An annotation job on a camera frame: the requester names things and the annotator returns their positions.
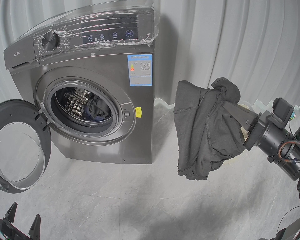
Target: control knob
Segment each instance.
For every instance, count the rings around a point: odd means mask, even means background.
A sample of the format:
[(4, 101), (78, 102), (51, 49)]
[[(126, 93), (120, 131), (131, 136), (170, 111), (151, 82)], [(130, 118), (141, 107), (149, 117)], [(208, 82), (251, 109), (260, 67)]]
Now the control knob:
[(59, 43), (59, 37), (55, 32), (48, 32), (43, 36), (42, 46), (46, 51), (54, 50)]

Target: blue label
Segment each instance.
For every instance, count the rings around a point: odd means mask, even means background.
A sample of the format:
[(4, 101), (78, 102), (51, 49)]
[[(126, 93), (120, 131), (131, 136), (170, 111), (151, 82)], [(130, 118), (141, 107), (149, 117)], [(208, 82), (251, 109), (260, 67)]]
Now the blue label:
[(152, 86), (152, 54), (127, 55), (130, 86)]

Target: gray washing machine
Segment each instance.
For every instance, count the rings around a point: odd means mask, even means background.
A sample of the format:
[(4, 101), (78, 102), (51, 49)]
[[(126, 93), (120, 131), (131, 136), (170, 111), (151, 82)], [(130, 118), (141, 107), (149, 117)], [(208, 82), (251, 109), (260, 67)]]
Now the gray washing machine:
[(22, 192), (45, 171), (51, 141), (67, 158), (152, 163), (154, 9), (97, 4), (47, 20), (4, 51), (23, 100), (0, 104), (0, 132), (17, 130), (44, 158), (27, 177), (0, 171), (0, 189)]

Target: qr code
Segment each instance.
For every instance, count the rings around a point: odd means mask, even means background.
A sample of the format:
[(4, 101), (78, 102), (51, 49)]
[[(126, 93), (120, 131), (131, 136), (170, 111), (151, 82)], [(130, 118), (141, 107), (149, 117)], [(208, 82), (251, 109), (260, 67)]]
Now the qr code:
[(151, 62), (141, 62), (141, 70), (142, 71), (150, 71), (151, 70)]

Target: yellow sticker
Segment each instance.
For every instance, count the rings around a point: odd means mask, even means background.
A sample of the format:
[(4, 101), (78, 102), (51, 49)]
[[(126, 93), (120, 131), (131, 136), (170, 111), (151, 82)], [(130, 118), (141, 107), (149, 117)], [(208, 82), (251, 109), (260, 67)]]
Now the yellow sticker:
[(135, 117), (136, 118), (141, 118), (142, 117), (142, 108), (141, 107), (136, 107), (135, 108)]

